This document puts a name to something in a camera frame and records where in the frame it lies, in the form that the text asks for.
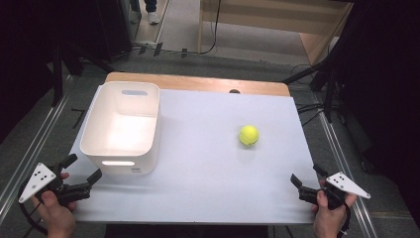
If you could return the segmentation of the person's right hand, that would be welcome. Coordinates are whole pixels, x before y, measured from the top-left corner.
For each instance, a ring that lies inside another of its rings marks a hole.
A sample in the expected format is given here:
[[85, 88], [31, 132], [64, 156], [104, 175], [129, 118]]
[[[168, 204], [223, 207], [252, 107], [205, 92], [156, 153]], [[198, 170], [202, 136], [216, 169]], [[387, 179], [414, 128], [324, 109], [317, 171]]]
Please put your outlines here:
[[316, 238], [337, 238], [347, 218], [347, 207], [342, 205], [334, 210], [328, 208], [328, 198], [323, 190], [317, 193], [317, 205], [311, 207], [315, 215], [313, 232]]

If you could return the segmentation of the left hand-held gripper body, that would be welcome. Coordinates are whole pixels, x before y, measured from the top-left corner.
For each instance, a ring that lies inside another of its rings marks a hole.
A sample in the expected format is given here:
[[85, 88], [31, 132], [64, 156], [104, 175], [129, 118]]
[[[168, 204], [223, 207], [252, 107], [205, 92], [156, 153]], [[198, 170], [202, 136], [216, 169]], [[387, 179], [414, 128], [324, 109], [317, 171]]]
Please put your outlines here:
[[42, 194], [46, 190], [52, 191], [62, 206], [89, 198], [91, 184], [89, 182], [76, 185], [65, 184], [61, 177], [62, 169], [61, 164], [46, 166], [43, 163], [38, 163], [21, 191], [18, 201], [23, 204], [35, 196], [40, 202], [43, 202]]

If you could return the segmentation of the yellow tennis ball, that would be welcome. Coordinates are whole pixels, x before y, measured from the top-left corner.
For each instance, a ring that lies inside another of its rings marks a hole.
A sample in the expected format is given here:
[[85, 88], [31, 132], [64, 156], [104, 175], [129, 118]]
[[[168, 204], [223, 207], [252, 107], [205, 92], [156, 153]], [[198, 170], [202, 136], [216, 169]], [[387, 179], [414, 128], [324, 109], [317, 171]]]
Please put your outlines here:
[[241, 128], [240, 134], [239, 134], [239, 140], [242, 144], [246, 146], [253, 145], [258, 141], [260, 137], [259, 130], [252, 125], [246, 125]]

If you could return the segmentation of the black tripod stand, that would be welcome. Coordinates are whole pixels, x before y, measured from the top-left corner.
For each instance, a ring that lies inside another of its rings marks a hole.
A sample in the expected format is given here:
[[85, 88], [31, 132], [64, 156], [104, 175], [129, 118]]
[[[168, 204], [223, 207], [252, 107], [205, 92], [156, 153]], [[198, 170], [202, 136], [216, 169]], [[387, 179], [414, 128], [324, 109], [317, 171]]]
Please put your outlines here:
[[63, 78], [62, 65], [65, 64], [67, 70], [75, 75], [81, 75], [83, 68], [79, 61], [83, 57], [93, 64], [110, 73], [114, 68], [96, 57], [88, 50], [78, 46], [75, 43], [59, 41], [53, 45], [52, 49], [52, 76], [53, 76], [53, 100], [52, 107], [56, 107], [63, 99]]
[[326, 96], [322, 108], [324, 110], [324, 115], [327, 118], [329, 123], [332, 122], [331, 112], [333, 110], [332, 100], [334, 95], [336, 73], [334, 66], [339, 57], [339, 51], [337, 49], [332, 49], [331, 52], [320, 62], [316, 63], [309, 68], [306, 68], [294, 75], [284, 79], [282, 83], [289, 85], [292, 82], [297, 81], [313, 72], [316, 73], [315, 77], [310, 83], [310, 89], [312, 91], [320, 91], [324, 85], [327, 85]]

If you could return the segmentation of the white plastic storage bin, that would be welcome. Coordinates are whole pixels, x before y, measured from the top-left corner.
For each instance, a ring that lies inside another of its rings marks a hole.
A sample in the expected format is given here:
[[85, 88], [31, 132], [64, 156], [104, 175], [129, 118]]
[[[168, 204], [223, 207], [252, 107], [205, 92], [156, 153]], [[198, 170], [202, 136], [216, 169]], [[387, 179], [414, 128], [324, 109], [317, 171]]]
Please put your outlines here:
[[91, 104], [79, 148], [106, 174], [150, 173], [157, 164], [159, 87], [110, 81]]

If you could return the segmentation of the person's left hand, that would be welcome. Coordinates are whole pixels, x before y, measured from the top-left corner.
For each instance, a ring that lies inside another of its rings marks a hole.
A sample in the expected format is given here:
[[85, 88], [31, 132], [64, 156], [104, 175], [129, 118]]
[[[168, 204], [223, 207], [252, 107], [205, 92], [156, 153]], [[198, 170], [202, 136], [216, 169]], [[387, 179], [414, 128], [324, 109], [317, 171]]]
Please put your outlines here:
[[35, 196], [31, 197], [31, 201], [47, 226], [48, 238], [73, 238], [76, 222], [72, 212], [77, 206], [76, 202], [62, 206], [50, 190], [42, 193], [42, 201]]

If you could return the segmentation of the wooden table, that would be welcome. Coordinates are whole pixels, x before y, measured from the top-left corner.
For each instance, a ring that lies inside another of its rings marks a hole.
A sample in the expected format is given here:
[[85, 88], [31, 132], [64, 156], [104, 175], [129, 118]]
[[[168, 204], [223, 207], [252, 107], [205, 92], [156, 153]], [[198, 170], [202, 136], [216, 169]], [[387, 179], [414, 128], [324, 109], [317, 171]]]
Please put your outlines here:
[[242, 94], [289, 96], [286, 84], [280, 82], [199, 77], [186, 75], [111, 72], [106, 82], [134, 81], [150, 82], [163, 89], [230, 92], [238, 90]]

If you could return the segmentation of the light wooden desk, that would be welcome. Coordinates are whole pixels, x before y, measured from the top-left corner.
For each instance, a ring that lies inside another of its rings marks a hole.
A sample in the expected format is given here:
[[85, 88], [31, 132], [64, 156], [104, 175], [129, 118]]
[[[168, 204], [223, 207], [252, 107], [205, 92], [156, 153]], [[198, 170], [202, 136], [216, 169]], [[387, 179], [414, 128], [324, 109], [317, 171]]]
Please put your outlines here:
[[203, 23], [296, 32], [314, 65], [340, 37], [354, 4], [340, 0], [199, 0], [198, 50]]

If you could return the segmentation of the metal floor rail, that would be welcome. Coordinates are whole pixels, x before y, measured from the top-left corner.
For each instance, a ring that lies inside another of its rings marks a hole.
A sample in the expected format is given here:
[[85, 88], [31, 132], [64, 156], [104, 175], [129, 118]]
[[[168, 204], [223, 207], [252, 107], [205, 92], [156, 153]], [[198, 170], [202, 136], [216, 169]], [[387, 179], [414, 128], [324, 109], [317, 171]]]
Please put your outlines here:
[[19, 185], [38, 159], [67, 101], [66, 94], [51, 107], [41, 99], [0, 145], [0, 219], [16, 201]]
[[[338, 137], [334, 130], [334, 126], [327, 119], [325, 109], [322, 109], [320, 112], [320, 121], [326, 134], [327, 140], [330, 144], [330, 148], [338, 167], [338, 171], [343, 172], [348, 178], [356, 180], [351, 172], [347, 158], [339, 143]], [[368, 212], [368, 208], [366, 207], [365, 201], [361, 196], [359, 196], [358, 200], [354, 204], [353, 211], [359, 222], [364, 238], [378, 238], [372, 223], [372, 219]]]

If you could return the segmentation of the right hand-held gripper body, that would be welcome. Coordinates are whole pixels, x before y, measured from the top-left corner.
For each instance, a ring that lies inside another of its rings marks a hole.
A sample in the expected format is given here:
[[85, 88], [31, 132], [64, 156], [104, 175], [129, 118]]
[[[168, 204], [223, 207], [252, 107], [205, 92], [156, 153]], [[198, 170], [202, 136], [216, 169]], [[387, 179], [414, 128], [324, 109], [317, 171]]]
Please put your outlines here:
[[[342, 206], [348, 193], [370, 199], [370, 194], [367, 191], [342, 172], [326, 177], [322, 190], [327, 195], [328, 208], [330, 210]], [[301, 181], [298, 182], [298, 197], [300, 200], [317, 205], [317, 193], [318, 189], [304, 186]]]

